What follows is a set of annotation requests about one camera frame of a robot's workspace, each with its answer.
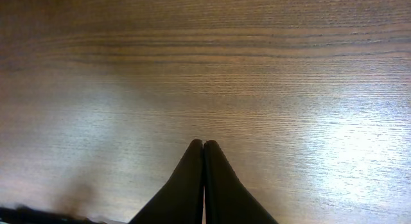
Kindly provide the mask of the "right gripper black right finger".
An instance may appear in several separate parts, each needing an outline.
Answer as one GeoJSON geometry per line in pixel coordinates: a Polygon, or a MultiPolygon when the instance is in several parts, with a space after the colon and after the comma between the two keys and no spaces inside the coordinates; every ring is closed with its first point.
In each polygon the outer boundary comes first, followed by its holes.
{"type": "Polygon", "coordinates": [[[247,191],[216,141],[204,144],[205,220],[219,224],[277,224],[247,191]]]}

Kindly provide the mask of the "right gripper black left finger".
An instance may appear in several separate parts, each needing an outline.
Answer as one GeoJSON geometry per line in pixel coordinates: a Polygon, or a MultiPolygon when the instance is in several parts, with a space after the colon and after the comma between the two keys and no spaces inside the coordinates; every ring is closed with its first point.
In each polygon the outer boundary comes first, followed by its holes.
{"type": "Polygon", "coordinates": [[[130,224],[196,224],[204,203],[203,144],[190,142],[173,173],[130,224]]]}

